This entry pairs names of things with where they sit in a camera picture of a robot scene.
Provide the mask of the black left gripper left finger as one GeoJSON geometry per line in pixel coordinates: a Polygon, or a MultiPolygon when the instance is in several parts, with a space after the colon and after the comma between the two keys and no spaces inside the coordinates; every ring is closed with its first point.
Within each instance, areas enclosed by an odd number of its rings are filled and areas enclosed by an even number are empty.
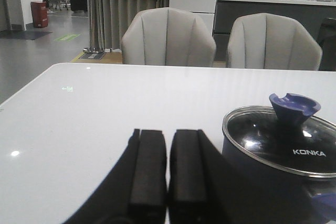
{"type": "Polygon", "coordinates": [[[163,133],[135,129],[112,170],[66,223],[164,223],[163,133]]]}

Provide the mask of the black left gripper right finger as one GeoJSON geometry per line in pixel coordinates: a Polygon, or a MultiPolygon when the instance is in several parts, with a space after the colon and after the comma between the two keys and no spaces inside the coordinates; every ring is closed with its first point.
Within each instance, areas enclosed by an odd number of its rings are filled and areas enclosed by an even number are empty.
{"type": "Polygon", "coordinates": [[[177,130],[170,152],[171,223],[247,223],[244,179],[202,130],[177,130]]]}

